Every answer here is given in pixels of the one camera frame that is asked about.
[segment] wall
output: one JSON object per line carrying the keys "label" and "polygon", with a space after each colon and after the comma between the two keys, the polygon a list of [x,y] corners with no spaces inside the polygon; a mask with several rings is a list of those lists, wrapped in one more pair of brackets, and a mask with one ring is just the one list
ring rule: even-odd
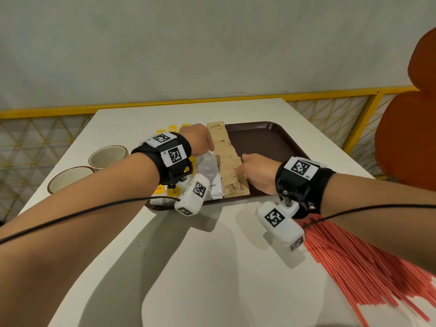
{"label": "wall", "polygon": [[409,84],[436,0],[0,0],[0,108]]}

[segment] cup rim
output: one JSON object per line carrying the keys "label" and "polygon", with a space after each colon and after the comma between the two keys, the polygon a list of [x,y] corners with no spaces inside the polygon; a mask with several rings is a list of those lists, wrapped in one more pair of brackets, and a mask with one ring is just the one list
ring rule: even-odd
{"label": "cup rim", "polygon": [[49,183],[48,183],[48,185],[47,185],[47,191],[48,191],[50,194],[53,194],[53,192],[50,190],[50,185],[52,184],[52,181],[53,181],[55,178],[57,178],[59,175],[61,175],[62,173],[67,172],[67,171],[72,170],[72,169],[77,169],[77,168],[79,168],[79,167],[86,167],[87,169],[90,169],[90,170],[92,171],[92,173],[95,173],[95,169],[93,169],[93,168],[90,167],[90,166],[86,166],[86,165],[79,165],[79,166],[70,167],[69,169],[66,169],[66,170],[63,170],[62,172],[59,172],[57,175],[55,175],[55,176],[54,176],[54,177],[49,181]]}
{"label": "cup rim", "polygon": [[108,148],[108,147],[122,147],[122,148],[124,148],[124,150],[126,151],[126,153],[124,154],[124,157],[123,157],[123,158],[126,158],[127,155],[129,154],[129,151],[127,150],[127,148],[124,147],[124,146],[122,146],[122,145],[109,145],[109,146],[106,146],[106,147],[102,147],[102,148],[100,148],[100,149],[97,149],[95,152],[93,152],[93,153],[89,156],[89,158],[88,158],[88,164],[91,165],[91,166],[94,167],[94,168],[97,168],[97,169],[103,169],[104,167],[100,167],[100,166],[95,166],[95,165],[93,165],[93,164],[91,163],[91,157],[92,157],[95,153],[99,152],[100,150],[102,150],[102,149],[104,149],[104,148]]}

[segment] white table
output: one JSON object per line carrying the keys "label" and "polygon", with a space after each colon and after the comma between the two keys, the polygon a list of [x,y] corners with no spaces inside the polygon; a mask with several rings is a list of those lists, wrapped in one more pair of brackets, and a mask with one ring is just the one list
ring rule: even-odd
{"label": "white table", "polygon": [[[281,99],[100,110],[25,209],[49,195],[54,175],[87,165],[98,148],[131,150],[157,129],[221,120],[275,122],[311,159],[370,177]],[[80,276],[50,326],[359,326],[305,247],[290,253],[256,220],[255,209],[265,199],[205,206],[191,218],[143,208]],[[436,310],[422,299],[414,302],[435,323]],[[428,326],[405,307],[362,311],[371,326]]]}

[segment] ceramic cup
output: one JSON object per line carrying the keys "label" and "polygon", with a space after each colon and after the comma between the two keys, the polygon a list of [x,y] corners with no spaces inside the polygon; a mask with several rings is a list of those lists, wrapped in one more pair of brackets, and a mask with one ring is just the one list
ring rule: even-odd
{"label": "ceramic cup", "polygon": [[50,180],[47,186],[47,190],[50,194],[60,191],[62,188],[71,185],[73,182],[80,180],[90,174],[93,174],[95,170],[89,166],[76,166],[71,169],[60,172],[53,179]]}
{"label": "ceramic cup", "polygon": [[96,170],[101,170],[127,157],[129,152],[123,146],[107,146],[92,153],[88,163]]}

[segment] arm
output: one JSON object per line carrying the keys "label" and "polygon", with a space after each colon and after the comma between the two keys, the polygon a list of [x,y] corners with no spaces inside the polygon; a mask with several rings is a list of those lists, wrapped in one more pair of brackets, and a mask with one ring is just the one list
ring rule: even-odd
{"label": "arm", "polygon": [[[193,156],[213,150],[200,124],[182,127]],[[0,228],[0,238],[104,203],[149,197],[159,173],[144,154],[83,178]],[[144,206],[125,203],[91,212],[0,245],[0,317],[5,326],[47,326],[68,290],[93,259]]]}
{"label": "arm", "polygon": [[[268,194],[276,194],[275,174],[279,162],[251,154],[236,170]],[[398,183],[335,174],[321,202],[324,216],[349,209],[389,203],[436,204],[436,193]],[[360,211],[330,220],[380,249],[436,274],[436,211],[392,208]]]}

